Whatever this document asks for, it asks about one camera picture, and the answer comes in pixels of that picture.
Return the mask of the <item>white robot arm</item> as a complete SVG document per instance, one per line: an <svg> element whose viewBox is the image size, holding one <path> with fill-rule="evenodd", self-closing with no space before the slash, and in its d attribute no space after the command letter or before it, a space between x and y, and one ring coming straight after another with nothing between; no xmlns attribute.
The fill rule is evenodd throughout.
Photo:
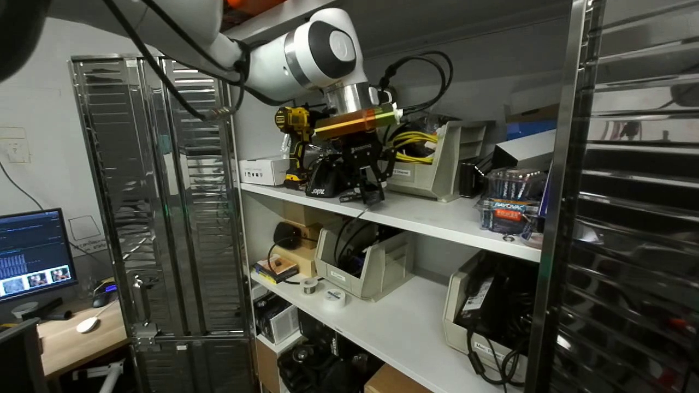
<svg viewBox="0 0 699 393"><path fill-rule="evenodd" d="M129 38L169 90L172 82L149 49L278 104L276 124L294 136L290 181L302 180L303 147L314 138L367 133L403 118L395 103L355 111L334 103L324 111L289 108L310 90L334 94L366 82L361 41L345 9L318 9L261 46L223 33L223 9L223 0L60 0L49 16Z"/></svg>

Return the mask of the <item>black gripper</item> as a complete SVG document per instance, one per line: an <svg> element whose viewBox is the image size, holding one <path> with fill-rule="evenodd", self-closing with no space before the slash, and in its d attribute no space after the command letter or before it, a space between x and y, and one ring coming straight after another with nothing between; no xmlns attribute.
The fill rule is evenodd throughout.
<svg viewBox="0 0 699 393"><path fill-rule="evenodd" d="M395 166L395 150L374 130L337 138L334 147L341 150L349 181L355 183L339 195L339 200L364 200L370 208L381 206L384 200L382 183L391 176Z"/></svg>

